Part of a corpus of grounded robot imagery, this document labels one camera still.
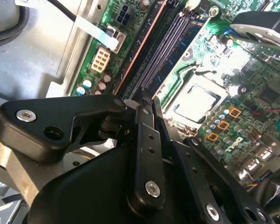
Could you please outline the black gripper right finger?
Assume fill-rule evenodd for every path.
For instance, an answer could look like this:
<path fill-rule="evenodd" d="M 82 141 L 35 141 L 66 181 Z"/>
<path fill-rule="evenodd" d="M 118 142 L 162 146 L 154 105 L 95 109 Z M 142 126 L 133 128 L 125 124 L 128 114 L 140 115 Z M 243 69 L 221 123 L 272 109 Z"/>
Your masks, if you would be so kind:
<path fill-rule="evenodd" d="M 182 140 L 172 121 L 163 117 L 160 100 L 153 99 L 155 125 L 173 160 L 177 186 L 185 191 L 184 211 L 192 224 L 268 224 L 270 217 L 223 165 L 194 137 Z"/>

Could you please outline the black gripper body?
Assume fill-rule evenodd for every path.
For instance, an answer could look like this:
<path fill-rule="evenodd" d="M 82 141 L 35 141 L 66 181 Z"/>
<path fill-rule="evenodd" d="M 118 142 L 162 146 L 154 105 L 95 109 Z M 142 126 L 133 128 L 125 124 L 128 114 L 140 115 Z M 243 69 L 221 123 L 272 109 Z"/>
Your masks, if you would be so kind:
<path fill-rule="evenodd" d="M 203 204 L 190 190 L 176 149 L 145 147 L 137 172 L 137 153 L 118 147 L 50 181 L 36 196 L 29 224 L 203 224 Z"/>

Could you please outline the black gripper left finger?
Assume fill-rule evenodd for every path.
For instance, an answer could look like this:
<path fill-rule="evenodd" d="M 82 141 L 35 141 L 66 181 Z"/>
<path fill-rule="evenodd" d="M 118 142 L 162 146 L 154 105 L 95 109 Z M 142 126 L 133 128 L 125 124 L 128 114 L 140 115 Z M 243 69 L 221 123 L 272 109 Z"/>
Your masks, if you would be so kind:
<path fill-rule="evenodd" d="M 137 174 L 144 176 L 142 149 L 161 145 L 152 103 L 142 99 L 132 108 L 114 95 L 92 95 L 9 101 L 0 107 L 0 165 L 30 207 L 46 184 L 67 173 L 62 170 L 67 153 L 107 139 L 117 140 L 113 149 L 134 150 Z"/>

